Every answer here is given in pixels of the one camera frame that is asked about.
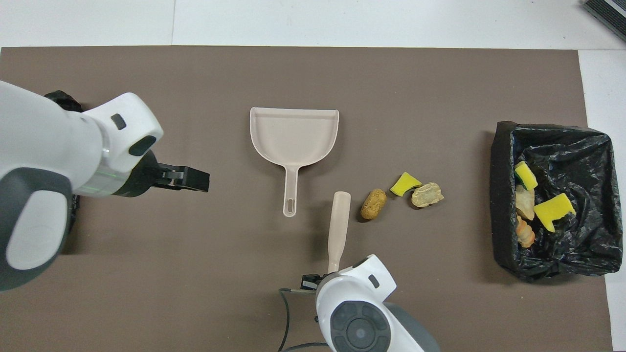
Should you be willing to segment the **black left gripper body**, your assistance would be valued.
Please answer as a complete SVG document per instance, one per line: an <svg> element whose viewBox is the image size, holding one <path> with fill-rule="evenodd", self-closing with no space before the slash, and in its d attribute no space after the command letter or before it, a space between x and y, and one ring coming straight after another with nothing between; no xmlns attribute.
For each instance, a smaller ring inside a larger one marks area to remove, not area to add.
<svg viewBox="0 0 626 352"><path fill-rule="evenodd" d="M173 179L168 177L168 174L174 171L173 166L158 163L154 154L145 154L125 181L125 197L135 198L151 187L176 190L177 188L172 186Z"/></svg>

